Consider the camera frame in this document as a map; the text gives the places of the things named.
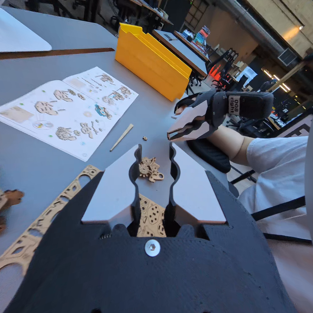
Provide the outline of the group of black office chairs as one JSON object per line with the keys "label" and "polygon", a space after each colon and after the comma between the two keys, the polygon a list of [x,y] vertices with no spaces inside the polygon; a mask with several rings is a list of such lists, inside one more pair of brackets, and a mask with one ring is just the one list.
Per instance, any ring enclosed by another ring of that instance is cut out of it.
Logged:
{"label": "group of black office chairs", "polygon": [[239,56],[239,53],[237,53],[232,48],[229,48],[224,53],[222,53],[222,55],[219,56],[215,61],[208,60],[205,63],[205,67],[207,71],[206,75],[202,75],[197,71],[192,71],[189,77],[189,83],[186,88],[186,94],[188,95],[189,91],[191,91],[191,93],[194,93],[191,88],[194,85],[194,80],[196,80],[196,84],[195,84],[196,86],[201,86],[202,81],[204,81],[208,76],[211,75],[212,77],[214,77],[213,75],[214,67],[218,65],[222,60],[225,60],[226,63],[221,70],[216,68],[217,74],[219,75],[219,77],[213,79],[211,86],[214,86],[215,89],[221,89],[221,90],[227,91],[230,86],[229,71],[232,68],[233,63],[237,59],[238,56]]}

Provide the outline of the wooden puzzle parts sheet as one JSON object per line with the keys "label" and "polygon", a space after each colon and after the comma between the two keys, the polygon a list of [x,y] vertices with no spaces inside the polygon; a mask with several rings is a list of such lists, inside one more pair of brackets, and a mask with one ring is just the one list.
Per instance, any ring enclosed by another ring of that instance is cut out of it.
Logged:
{"label": "wooden puzzle parts sheet", "polygon": [[[81,191],[80,178],[86,176],[92,180],[98,173],[100,173],[98,168],[88,165],[4,251],[0,257],[0,269],[17,264],[22,268],[22,276],[25,276],[42,236],[46,233],[57,214],[65,207],[66,200],[71,200]],[[166,237],[162,224],[165,209],[142,194],[139,194],[139,199],[141,219],[137,237]],[[31,230],[37,231],[41,237],[31,234]]]}

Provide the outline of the dark wooden model part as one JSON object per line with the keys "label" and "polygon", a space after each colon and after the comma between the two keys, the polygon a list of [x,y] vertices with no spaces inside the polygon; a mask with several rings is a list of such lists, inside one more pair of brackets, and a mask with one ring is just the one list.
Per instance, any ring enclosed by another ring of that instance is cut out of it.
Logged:
{"label": "dark wooden model part", "polygon": [[18,205],[25,193],[20,190],[0,190],[0,233],[6,229],[6,219],[3,212],[11,206]]}

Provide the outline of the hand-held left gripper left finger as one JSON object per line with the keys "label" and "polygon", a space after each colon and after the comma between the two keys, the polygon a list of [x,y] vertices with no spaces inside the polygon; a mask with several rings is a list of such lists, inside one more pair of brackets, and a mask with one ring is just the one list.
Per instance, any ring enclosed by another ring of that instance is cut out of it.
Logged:
{"label": "hand-held left gripper left finger", "polygon": [[121,224],[130,236],[137,236],[141,206],[136,179],[141,160],[142,145],[136,144],[104,170],[81,218],[82,224],[107,224],[111,230]]}

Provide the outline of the wall vent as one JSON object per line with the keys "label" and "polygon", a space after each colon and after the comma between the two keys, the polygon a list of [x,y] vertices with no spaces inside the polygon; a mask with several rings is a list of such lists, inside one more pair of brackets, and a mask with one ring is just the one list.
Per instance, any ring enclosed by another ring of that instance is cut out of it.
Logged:
{"label": "wall vent", "polygon": [[288,67],[293,61],[297,59],[297,56],[292,52],[291,49],[287,48],[278,56],[278,59],[281,63],[283,63],[283,65]]}

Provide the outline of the white instruction booklet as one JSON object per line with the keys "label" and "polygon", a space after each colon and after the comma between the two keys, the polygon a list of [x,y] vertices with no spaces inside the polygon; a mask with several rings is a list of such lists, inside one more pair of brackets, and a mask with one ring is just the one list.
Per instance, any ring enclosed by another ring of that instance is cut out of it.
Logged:
{"label": "white instruction booklet", "polygon": [[1,122],[86,162],[137,97],[94,67],[4,104]]}

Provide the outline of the background table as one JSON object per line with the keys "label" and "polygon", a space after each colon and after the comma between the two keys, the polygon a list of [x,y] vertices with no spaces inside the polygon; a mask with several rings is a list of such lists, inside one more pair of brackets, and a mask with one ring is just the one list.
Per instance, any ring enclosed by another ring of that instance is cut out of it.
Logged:
{"label": "background table", "polygon": [[205,61],[174,34],[156,29],[152,31],[152,34],[167,49],[173,52],[179,59],[188,65],[198,78],[205,79],[207,77],[208,73]]}

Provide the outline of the yellow plastic bin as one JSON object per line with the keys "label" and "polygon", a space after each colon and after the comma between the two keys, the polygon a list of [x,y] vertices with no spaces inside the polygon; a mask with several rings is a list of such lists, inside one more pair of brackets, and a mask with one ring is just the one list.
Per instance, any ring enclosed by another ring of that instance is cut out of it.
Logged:
{"label": "yellow plastic bin", "polygon": [[181,99],[192,72],[142,27],[120,23],[115,60],[170,101]]}

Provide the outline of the colourful stacked boxes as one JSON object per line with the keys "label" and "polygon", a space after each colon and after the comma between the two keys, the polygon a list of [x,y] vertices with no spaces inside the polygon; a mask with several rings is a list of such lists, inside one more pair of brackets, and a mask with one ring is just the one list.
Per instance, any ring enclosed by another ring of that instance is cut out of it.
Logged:
{"label": "colourful stacked boxes", "polygon": [[197,46],[206,46],[206,39],[210,35],[210,29],[207,26],[203,26],[200,31],[198,31],[193,39],[193,43]]}

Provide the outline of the thin wooden stick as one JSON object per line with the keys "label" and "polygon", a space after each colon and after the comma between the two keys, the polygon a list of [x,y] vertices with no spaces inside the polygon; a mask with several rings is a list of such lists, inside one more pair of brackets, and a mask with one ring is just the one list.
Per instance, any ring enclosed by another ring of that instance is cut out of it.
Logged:
{"label": "thin wooden stick", "polygon": [[111,147],[110,152],[112,152],[115,149],[115,147],[123,140],[123,138],[132,130],[133,127],[134,127],[133,124],[129,124],[127,129],[122,133],[122,135],[118,138],[118,140]]}

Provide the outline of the wooden gear assembly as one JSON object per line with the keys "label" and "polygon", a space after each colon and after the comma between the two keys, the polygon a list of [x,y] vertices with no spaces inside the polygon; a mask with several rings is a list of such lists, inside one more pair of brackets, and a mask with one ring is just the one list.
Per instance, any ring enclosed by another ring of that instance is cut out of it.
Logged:
{"label": "wooden gear assembly", "polygon": [[163,180],[164,175],[159,172],[160,166],[156,163],[156,157],[143,157],[139,163],[140,177],[148,178],[150,182]]}

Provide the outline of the ventilation duct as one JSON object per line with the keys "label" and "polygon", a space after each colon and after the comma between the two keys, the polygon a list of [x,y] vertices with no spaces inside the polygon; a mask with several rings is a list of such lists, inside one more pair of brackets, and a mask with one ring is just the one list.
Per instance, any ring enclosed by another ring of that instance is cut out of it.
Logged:
{"label": "ventilation duct", "polygon": [[250,5],[245,1],[217,1],[217,5],[228,12],[264,49],[271,51],[276,58],[289,50],[293,60],[304,57],[296,52]]}

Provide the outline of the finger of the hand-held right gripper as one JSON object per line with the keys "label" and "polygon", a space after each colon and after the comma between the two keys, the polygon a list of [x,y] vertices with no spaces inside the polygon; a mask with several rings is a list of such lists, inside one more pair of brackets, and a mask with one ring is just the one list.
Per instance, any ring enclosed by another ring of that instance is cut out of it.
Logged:
{"label": "finger of the hand-held right gripper", "polygon": [[206,121],[205,115],[208,108],[207,100],[199,102],[195,101],[195,107],[187,107],[177,118],[174,124],[167,131],[167,138],[169,139],[169,131],[180,129],[187,125],[188,123],[192,123],[196,120]]}
{"label": "finger of the hand-held right gripper", "polygon": [[210,125],[206,121],[196,120],[180,129],[169,131],[169,141],[196,140],[209,131]]}

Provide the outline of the person's right forearm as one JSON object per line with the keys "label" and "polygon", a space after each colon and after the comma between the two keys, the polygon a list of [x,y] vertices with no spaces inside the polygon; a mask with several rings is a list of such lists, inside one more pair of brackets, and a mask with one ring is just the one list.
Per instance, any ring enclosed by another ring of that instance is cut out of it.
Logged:
{"label": "person's right forearm", "polygon": [[231,162],[249,166],[247,149],[254,138],[243,136],[221,125],[207,137],[207,140],[226,154]]}

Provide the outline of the red glowing object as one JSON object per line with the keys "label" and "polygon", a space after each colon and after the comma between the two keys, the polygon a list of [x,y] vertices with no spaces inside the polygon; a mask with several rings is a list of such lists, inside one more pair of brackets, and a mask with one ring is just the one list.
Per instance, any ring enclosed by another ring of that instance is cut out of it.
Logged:
{"label": "red glowing object", "polygon": [[221,64],[214,65],[209,72],[209,80],[219,80],[220,79],[220,69]]}

